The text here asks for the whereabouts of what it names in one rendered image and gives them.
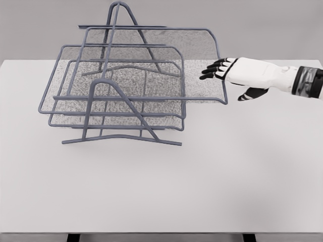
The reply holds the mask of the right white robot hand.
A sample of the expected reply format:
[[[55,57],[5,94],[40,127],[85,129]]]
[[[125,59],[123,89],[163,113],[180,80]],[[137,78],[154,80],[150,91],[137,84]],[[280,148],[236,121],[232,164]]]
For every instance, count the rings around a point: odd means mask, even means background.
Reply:
[[[228,57],[207,66],[199,78],[217,78],[234,85],[245,86],[247,90],[238,97],[238,101],[248,101],[267,94],[271,86],[269,67],[269,63],[261,60]]]

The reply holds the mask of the large grey mesh tray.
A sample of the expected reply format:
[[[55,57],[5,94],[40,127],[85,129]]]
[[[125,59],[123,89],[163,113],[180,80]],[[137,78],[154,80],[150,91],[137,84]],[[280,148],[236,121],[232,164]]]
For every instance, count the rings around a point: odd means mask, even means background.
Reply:
[[[104,34],[102,26],[87,26],[83,42],[79,46],[103,44]],[[112,43],[164,44],[176,48],[184,60],[185,103],[227,103],[223,81],[199,79],[200,72],[207,62],[220,57],[217,40],[210,30],[165,26],[140,26],[137,30],[133,26],[117,26]]]

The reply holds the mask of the small grey mesh tray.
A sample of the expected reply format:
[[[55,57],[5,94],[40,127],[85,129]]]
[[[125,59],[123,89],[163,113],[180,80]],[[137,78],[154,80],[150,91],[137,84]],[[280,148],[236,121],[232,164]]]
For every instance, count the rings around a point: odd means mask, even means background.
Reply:
[[[85,117],[80,113],[86,111],[85,100],[54,100],[55,96],[87,96],[90,83],[101,78],[98,72],[99,62],[59,61],[52,83],[45,98],[43,109],[55,111],[53,125],[83,125]],[[106,78],[116,82],[129,97],[180,97],[181,71],[173,63],[109,63]],[[107,84],[95,88],[95,96],[114,96],[118,94]],[[144,119],[151,126],[181,128],[182,102],[133,101],[138,111],[145,113]],[[92,112],[130,112],[123,101],[94,101]],[[104,125],[139,126],[136,117],[106,117]]]

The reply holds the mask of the medium grey mesh tray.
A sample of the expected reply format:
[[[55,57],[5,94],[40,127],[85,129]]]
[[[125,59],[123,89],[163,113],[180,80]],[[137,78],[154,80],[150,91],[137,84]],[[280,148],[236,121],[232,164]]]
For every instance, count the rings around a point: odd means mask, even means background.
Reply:
[[[184,60],[164,44],[64,45],[45,89],[40,111],[182,119],[186,115]]]

